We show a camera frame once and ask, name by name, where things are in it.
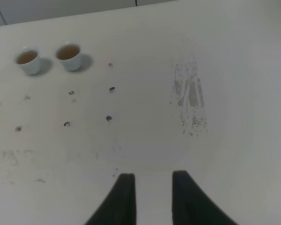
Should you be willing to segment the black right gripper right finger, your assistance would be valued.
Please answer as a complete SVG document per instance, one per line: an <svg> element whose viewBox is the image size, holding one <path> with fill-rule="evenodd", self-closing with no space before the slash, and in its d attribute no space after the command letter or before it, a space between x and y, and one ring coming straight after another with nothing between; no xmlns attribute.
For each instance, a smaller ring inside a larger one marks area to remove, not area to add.
<svg viewBox="0 0 281 225"><path fill-rule="evenodd" d="M172 221L174 225L235 225L197 185L187 171L172 174Z"/></svg>

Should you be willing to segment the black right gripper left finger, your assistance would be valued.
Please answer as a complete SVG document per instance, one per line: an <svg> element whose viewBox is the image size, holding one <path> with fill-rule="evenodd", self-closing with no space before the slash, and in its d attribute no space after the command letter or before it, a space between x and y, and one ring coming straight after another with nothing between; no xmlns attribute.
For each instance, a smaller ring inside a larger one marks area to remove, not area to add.
<svg viewBox="0 0 281 225"><path fill-rule="evenodd" d="M122 173L87 225L136 225L135 175Z"/></svg>

